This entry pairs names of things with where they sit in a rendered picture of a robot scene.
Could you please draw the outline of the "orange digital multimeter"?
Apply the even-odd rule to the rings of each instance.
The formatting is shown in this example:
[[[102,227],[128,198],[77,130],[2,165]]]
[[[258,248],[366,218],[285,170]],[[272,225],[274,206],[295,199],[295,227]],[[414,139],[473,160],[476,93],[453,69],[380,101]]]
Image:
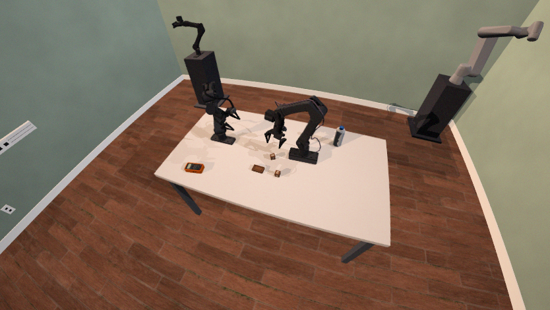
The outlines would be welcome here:
[[[197,164],[197,163],[188,162],[187,165],[185,166],[185,171],[186,172],[202,173],[203,170],[204,170],[204,164]]]

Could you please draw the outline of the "brown rectangular tray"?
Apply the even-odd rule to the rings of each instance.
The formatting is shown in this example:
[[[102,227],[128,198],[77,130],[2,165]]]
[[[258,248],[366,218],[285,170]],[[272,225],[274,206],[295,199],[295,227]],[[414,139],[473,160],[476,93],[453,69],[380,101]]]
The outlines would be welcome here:
[[[258,172],[258,173],[263,173],[264,167],[258,166],[258,165],[255,165],[255,164],[254,164],[254,166],[253,166],[253,168],[252,168],[252,171],[255,171],[255,172]]]

